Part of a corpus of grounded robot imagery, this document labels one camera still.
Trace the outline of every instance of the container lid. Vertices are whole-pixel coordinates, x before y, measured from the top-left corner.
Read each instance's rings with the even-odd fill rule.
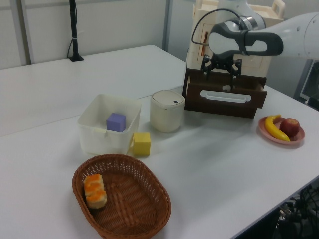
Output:
[[[182,95],[169,90],[158,91],[152,95],[152,98],[162,106],[175,106],[185,101]]]

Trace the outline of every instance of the apple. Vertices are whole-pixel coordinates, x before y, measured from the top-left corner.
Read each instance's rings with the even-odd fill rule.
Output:
[[[285,133],[289,138],[296,136],[299,132],[299,128],[299,122],[292,118],[284,119],[279,126],[279,130]]]

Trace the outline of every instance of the purple cube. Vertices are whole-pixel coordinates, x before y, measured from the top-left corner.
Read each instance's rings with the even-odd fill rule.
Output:
[[[120,114],[112,113],[106,120],[106,129],[116,132],[123,132],[125,130],[126,117]]]

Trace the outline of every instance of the black pole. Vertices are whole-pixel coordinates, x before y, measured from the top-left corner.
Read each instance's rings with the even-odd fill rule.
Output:
[[[76,11],[75,11],[75,0],[70,0],[70,16],[71,16],[71,30],[72,30],[72,45],[73,45],[73,56],[69,57],[71,61],[83,61],[83,57],[79,55],[78,49],[78,36],[76,32]]]

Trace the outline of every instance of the toy fruit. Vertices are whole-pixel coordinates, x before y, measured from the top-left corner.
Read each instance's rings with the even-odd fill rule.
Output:
[[[281,122],[279,129],[285,133],[289,138],[295,137],[299,132],[300,125],[299,122],[292,118],[284,119]]]
[[[274,119],[280,117],[281,115],[275,115],[275,116],[268,116],[265,119],[265,129],[268,131],[268,133],[276,138],[276,139],[280,139],[283,141],[288,141],[290,142],[290,139],[288,138],[288,136],[283,133],[282,131],[280,131],[279,129],[277,129],[277,127],[274,125]]]

